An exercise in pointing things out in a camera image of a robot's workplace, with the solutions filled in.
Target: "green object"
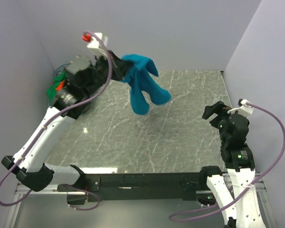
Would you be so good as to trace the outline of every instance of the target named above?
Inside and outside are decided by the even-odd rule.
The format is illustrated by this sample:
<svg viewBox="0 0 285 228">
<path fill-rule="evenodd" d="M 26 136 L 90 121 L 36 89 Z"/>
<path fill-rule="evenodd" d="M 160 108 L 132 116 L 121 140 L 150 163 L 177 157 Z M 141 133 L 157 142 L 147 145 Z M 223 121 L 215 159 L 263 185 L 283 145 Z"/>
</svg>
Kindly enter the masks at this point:
<svg viewBox="0 0 285 228">
<path fill-rule="evenodd" d="M 60 85 L 61 82 L 63 82 L 66 78 L 66 72 L 63 71 L 60 75 L 57 75 L 55 77 L 55 80 L 51 87 L 47 89 L 47 96 L 49 101 L 51 101 L 56 96 L 56 88 Z"/>
</svg>

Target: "wall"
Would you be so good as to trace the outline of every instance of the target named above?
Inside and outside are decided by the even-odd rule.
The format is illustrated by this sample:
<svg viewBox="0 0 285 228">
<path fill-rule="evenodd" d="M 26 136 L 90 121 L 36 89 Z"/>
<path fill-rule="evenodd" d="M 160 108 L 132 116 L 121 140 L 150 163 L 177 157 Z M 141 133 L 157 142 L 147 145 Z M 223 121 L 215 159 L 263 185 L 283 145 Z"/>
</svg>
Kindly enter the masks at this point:
<svg viewBox="0 0 285 228">
<path fill-rule="evenodd" d="M 285 0 L 263 0 L 224 73 L 233 105 L 251 100 L 276 114 L 285 125 Z M 282 132 L 272 117 L 255 110 L 248 143 L 264 171 L 282 146 Z M 285 228 L 285 155 L 264 177 L 279 228 Z"/>
<path fill-rule="evenodd" d="M 46 87 L 53 67 L 34 31 L 14 0 L 0 0 L 0 162 L 27 141 L 46 110 Z M 6 169 L 0 163 L 0 179 Z M 11 202 L 16 188 L 11 176 L 0 198 Z M 9 208 L 0 206 L 0 228 Z"/>
<path fill-rule="evenodd" d="M 224 70 L 261 0 L 17 0 L 54 67 L 90 54 L 81 34 L 109 37 L 118 56 L 159 69 Z"/>
</svg>

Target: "floor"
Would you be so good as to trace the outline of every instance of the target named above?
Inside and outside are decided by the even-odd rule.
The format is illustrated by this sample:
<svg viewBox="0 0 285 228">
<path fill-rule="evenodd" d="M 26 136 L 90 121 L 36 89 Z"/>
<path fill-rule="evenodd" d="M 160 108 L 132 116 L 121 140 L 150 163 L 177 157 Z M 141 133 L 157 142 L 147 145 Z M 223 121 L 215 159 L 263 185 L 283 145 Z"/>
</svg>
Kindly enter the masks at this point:
<svg viewBox="0 0 285 228">
<path fill-rule="evenodd" d="M 60 137 L 47 163 L 118 173 L 198 172 L 207 165 L 223 169 L 219 133 L 201 118 L 206 105 L 218 100 L 230 105 L 221 73 L 160 71 L 155 80 L 170 91 L 168 104 L 151 104 L 147 115 L 136 115 L 129 86 L 112 81 Z"/>
</svg>

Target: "metal frame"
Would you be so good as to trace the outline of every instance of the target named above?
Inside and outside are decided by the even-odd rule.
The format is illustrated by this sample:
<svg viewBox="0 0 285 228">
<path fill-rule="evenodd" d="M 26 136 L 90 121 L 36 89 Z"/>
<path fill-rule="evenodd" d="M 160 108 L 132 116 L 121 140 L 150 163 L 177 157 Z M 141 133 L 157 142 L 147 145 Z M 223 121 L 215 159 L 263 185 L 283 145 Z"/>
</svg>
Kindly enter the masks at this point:
<svg viewBox="0 0 285 228">
<path fill-rule="evenodd" d="M 226 182 L 226 186 L 231 186 L 231 179 L 228 176 L 228 174 L 224 173 L 223 174 L 225 182 Z M 264 213 L 265 213 L 265 217 L 267 220 L 267 223 L 269 225 L 268 228 L 277 228 L 277 223 L 273 214 L 273 210 L 271 208 L 269 199 L 268 199 L 268 195 L 266 192 L 266 188 L 264 186 L 264 182 L 263 180 L 259 180 L 257 183 L 255 183 L 256 186 L 256 191 L 260 197 L 260 202 L 259 204 L 262 205 L 263 209 L 264 209 Z M 57 185 L 48 185 L 45 189 L 43 189 L 42 191 L 39 192 L 31 192 L 32 195 L 85 195 L 85 193 L 83 192 L 78 192 L 78 191 L 72 191 L 72 192 L 61 192 L 61 191 L 57 191 L 58 186 Z M 26 186 L 22 185 L 21 183 L 18 184 L 16 191 L 15 191 L 15 196 L 13 201 L 16 201 L 20 198 L 23 197 L 23 195 L 25 193 L 27 193 L 29 190 L 29 188 L 27 188 Z M 212 192 L 210 190 L 197 190 L 196 194 L 200 195 L 200 194 L 212 194 Z M 16 222 L 16 218 L 18 216 L 19 213 L 19 208 L 20 208 L 20 204 L 17 204 L 15 206 L 10 207 L 9 210 L 9 214 L 5 223 L 4 228 L 14 228 L 15 222 Z"/>
</svg>

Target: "blue wire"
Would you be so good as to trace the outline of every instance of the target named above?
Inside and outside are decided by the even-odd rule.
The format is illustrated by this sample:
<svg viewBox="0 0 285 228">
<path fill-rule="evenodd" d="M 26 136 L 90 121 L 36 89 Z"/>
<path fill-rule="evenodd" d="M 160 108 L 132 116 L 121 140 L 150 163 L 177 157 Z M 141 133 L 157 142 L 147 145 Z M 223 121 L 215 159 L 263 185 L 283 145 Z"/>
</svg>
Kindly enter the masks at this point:
<svg viewBox="0 0 285 228">
<path fill-rule="evenodd" d="M 63 65 L 61 65 L 60 67 L 58 67 L 58 68 L 55 70 L 55 72 L 54 72 L 54 77 L 53 77 L 51 86 L 53 85 L 53 83 L 54 83 L 54 81 L 55 81 L 55 78 L 57 77 L 58 73 L 59 73 L 60 71 L 63 71 L 63 69 L 64 69 L 65 67 L 67 67 L 68 65 L 69 65 L 69 64 L 63 64 Z"/>
</svg>

